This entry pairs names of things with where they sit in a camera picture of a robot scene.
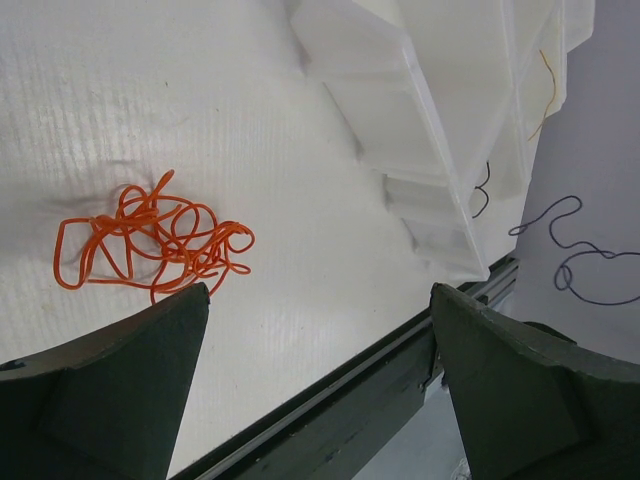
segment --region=dark wire on floor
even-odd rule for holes
[[[478,213],[476,213],[471,218],[478,218],[480,215],[482,215],[482,213],[489,206],[489,202],[491,201],[491,197],[489,197],[489,194],[484,189],[484,187],[487,185],[487,183],[489,183],[489,180],[491,180],[491,167],[489,166],[489,162],[487,162],[487,179],[484,182],[482,182],[480,185],[476,185],[476,187],[474,188],[474,190],[478,190],[478,191],[482,192],[482,194],[484,195],[484,198],[485,198],[484,205],[482,206],[480,211]]]
[[[523,223],[522,225],[518,225],[517,227],[512,228],[511,230],[509,230],[509,236],[511,237],[518,237],[522,234],[524,234],[530,226],[536,224],[537,222],[539,222],[540,220],[542,220],[545,215],[547,215],[547,213],[549,213],[551,210],[553,210],[553,208],[555,208],[557,205],[561,204],[562,202],[566,202],[566,201],[570,201],[570,200],[575,200],[577,202],[577,206],[573,209],[570,210],[567,213],[563,213],[561,215],[558,215],[556,217],[553,218],[553,220],[551,220],[549,222],[549,237],[551,237],[551,240],[553,240],[553,243],[555,243],[558,247],[564,249],[564,250],[569,250],[578,246],[585,246],[588,247],[588,250],[583,250],[580,252],[576,252],[572,255],[569,255],[556,269],[555,274],[553,275],[553,284],[555,286],[555,288],[560,291],[563,292],[565,290],[570,291],[573,295],[575,295],[578,299],[582,300],[583,302],[586,303],[590,303],[592,305],[600,305],[600,306],[604,306],[604,307],[615,307],[615,306],[619,306],[619,305],[628,305],[630,303],[636,302],[638,300],[640,300],[640,295],[633,297],[633,298],[629,298],[627,300],[622,300],[619,302],[599,302],[596,300],[592,300],[590,298],[586,298],[585,296],[581,295],[580,293],[578,293],[576,291],[576,289],[572,286],[573,281],[574,281],[574,275],[573,275],[573,270],[571,270],[571,267],[569,266],[569,263],[572,260],[575,260],[576,258],[579,257],[584,257],[584,256],[588,256],[588,255],[599,255],[602,258],[604,258],[605,260],[613,260],[614,258],[620,258],[620,257],[640,257],[640,252],[634,252],[634,251],[628,251],[628,252],[612,252],[610,250],[602,250],[601,248],[599,248],[597,245],[595,245],[592,242],[589,242],[587,240],[580,240],[574,243],[570,243],[570,244],[563,244],[562,242],[560,242],[560,240],[558,240],[558,238],[556,237],[554,231],[553,231],[553,226],[555,225],[555,223],[565,217],[570,217],[571,215],[574,215],[576,213],[578,213],[580,210],[582,210],[582,199],[580,197],[577,197],[576,195],[567,195],[566,197],[561,198],[560,200],[557,200],[556,202],[552,203],[544,212],[542,212],[537,218],[531,220],[530,222],[526,222]]]

